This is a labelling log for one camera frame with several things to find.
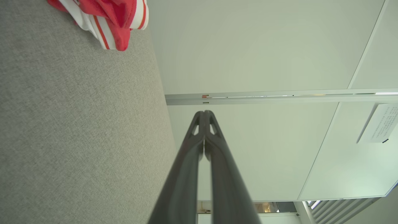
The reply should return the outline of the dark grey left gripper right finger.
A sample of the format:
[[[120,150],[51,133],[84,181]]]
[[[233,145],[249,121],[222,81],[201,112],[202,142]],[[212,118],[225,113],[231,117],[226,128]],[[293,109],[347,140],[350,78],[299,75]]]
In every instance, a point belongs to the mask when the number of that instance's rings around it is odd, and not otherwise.
[[[213,224],[260,224],[215,114],[206,110],[204,152],[211,165]]]

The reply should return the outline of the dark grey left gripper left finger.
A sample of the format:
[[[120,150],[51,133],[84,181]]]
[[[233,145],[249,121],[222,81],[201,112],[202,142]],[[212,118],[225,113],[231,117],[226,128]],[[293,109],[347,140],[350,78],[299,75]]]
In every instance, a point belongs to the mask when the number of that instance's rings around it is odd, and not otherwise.
[[[203,157],[204,112],[196,112],[161,190],[149,224],[194,224],[199,161]]]

